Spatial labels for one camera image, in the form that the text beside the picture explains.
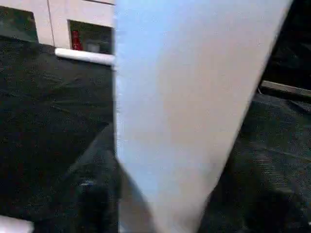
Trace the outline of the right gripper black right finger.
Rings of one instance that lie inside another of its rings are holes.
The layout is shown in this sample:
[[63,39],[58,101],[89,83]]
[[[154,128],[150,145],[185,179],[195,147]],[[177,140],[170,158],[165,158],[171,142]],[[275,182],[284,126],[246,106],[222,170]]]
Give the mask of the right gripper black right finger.
[[311,209],[266,156],[230,157],[210,195],[202,233],[309,233]]

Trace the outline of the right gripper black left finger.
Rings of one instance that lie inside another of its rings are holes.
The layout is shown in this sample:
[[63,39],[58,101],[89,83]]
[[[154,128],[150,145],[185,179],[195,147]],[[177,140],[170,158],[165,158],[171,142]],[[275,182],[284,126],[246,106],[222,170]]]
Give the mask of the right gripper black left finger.
[[74,189],[72,233],[117,233],[121,196],[120,167],[115,156],[114,126],[108,124],[71,167]]

